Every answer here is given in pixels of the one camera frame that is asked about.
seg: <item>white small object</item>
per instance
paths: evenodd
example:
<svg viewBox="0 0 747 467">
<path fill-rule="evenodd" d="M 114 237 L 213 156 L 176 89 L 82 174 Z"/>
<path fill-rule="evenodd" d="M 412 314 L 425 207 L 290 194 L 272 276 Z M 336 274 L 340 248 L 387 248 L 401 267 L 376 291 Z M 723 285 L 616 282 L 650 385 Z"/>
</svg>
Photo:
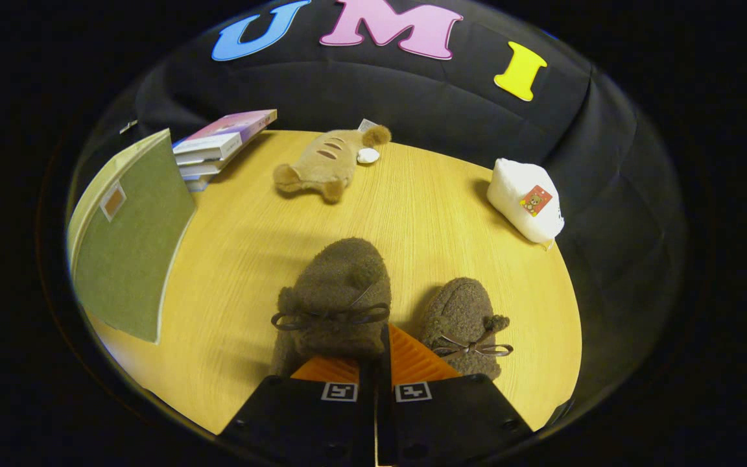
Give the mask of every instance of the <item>white small object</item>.
<svg viewBox="0 0 747 467">
<path fill-rule="evenodd" d="M 356 162 L 372 163 L 379 159 L 379 151 L 374 148 L 362 148 L 356 153 Z"/>
<path fill-rule="evenodd" d="M 540 193 L 546 192 L 551 198 L 545 202 L 536 201 L 536 206 L 539 203 L 541 205 L 534 212 L 536 210 L 527 195 L 536 190 L 536 187 L 540 188 Z M 552 178 L 539 165 L 507 159 L 496 160 L 486 197 L 495 209 L 501 211 L 532 242 L 553 240 L 563 228 L 558 190 L 555 189 Z"/>
</svg>

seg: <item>orange gripper pad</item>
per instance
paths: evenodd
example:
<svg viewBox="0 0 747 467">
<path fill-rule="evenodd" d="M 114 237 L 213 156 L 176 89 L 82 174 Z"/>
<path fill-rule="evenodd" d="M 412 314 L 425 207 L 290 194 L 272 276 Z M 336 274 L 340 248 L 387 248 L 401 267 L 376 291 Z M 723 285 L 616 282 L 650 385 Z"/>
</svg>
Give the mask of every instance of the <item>orange gripper pad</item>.
<svg viewBox="0 0 747 467">
<path fill-rule="evenodd" d="M 397 384 L 462 376 L 422 342 L 391 323 L 388 323 L 388 339 L 391 342 L 391 389 Z"/>
<path fill-rule="evenodd" d="M 316 355 L 296 370 L 290 378 L 359 384 L 359 363 L 350 358 Z"/>
</svg>

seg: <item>stuffed toy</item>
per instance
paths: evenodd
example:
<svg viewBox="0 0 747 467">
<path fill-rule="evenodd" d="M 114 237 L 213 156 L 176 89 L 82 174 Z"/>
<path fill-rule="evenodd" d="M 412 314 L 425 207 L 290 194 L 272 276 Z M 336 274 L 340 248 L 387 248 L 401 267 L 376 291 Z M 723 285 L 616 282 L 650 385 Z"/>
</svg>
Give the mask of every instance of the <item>stuffed toy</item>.
<svg viewBox="0 0 747 467">
<path fill-rule="evenodd" d="M 270 320 L 279 330 L 270 374 L 289 376 L 315 355 L 379 357 L 390 306 L 385 261 L 371 243 L 344 239 L 328 245 L 296 285 L 279 293 L 279 313 Z"/>
<path fill-rule="evenodd" d="M 489 294 L 479 281 L 457 278 L 432 298 L 418 340 L 463 375 L 483 373 L 496 379 L 512 346 L 495 344 L 495 333 L 509 326 L 509 318 L 495 315 Z"/>
<path fill-rule="evenodd" d="M 496 160 L 486 197 L 532 242 L 554 240 L 563 228 L 558 190 L 546 171 L 533 163 Z"/>
<path fill-rule="evenodd" d="M 301 189 L 318 190 L 324 201 L 338 203 L 350 184 L 356 163 L 379 159 L 374 145 L 391 141 L 391 131 L 376 125 L 364 132 L 333 130 L 316 138 L 305 148 L 298 162 L 282 163 L 273 172 L 276 188 L 292 193 Z"/>
</svg>

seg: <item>letter m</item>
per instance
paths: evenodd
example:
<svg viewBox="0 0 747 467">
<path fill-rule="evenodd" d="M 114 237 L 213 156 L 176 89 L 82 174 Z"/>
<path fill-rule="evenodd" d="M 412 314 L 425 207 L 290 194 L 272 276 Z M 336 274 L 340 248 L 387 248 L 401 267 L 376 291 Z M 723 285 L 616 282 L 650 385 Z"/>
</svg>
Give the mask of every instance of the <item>letter m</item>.
<svg viewBox="0 0 747 467">
<path fill-rule="evenodd" d="M 394 12 L 385 0 L 337 0 L 344 8 L 332 33 L 322 36 L 324 45 L 357 45 L 364 41 L 359 25 L 365 22 L 376 45 L 391 42 L 411 27 L 409 38 L 399 42 L 404 51 L 417 55 L 448 60 L 448 36 L 455 21 L 463 19 L 459 13 L 433 5 L 420 5 L 401 14 Z"/>
</svg>

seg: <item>wooden table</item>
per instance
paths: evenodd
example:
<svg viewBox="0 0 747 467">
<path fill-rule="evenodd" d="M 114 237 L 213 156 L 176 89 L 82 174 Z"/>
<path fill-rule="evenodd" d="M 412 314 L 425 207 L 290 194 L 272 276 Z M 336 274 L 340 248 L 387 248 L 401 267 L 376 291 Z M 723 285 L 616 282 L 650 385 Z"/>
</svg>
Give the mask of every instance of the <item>wooden table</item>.
<svg viewBox="0 0 747 467">
<path fill-rule="evenodd" d="M 390 143 L 359 166 L 340 204 L 282 196 L 272 171 L 317 136 L 267 130 L 205 192 L 178 249 L 164 294 L 160 343 L 89 317 L 137 383 L 215 434 L 267 376 L 283 286 L 332 242 L 362 237 L 385 259 L 391 322 L 416 329 L 433 292 L 458 277 L 483 283 L 497 335 L 515 351 L 498 358 L 495 384 L 532 429 L 567 401 L 581 363 L 581 325 L 561 253 L 533 245 L 486 199 L 489 169 Z"/>
</svg>

